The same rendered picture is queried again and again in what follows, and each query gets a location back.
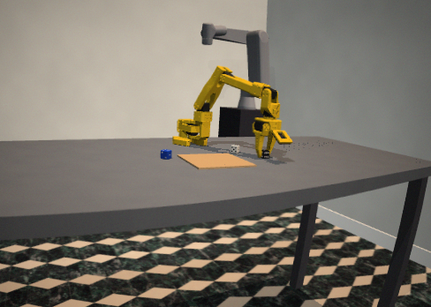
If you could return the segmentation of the blue die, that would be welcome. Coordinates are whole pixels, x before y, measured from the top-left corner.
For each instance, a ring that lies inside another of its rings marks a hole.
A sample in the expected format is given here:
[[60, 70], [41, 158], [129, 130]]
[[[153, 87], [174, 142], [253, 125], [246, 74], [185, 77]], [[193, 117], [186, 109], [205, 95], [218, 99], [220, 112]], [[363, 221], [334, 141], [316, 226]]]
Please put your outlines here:
[[161, 150], [161, 159], [171, 159], [171, 150], [168, 149], [163, 149]]

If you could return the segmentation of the orange mat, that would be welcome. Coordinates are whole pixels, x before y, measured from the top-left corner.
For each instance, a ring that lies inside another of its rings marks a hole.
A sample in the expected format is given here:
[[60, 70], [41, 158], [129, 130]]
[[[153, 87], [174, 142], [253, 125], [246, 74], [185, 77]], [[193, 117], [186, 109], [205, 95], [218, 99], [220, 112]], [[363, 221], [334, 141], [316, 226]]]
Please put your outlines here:
[[177, 157], [197, 169], [257, 167], [229, 153], [178, 154]]

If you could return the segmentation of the white die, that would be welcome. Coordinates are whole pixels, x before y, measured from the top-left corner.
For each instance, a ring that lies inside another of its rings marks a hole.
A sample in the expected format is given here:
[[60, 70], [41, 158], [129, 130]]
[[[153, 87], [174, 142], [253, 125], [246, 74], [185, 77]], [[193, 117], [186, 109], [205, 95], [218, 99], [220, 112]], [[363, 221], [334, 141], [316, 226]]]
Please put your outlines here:
[[231, 146], [231, 153], [239, 153], [239, 146], [238, 145], [232, 145]]

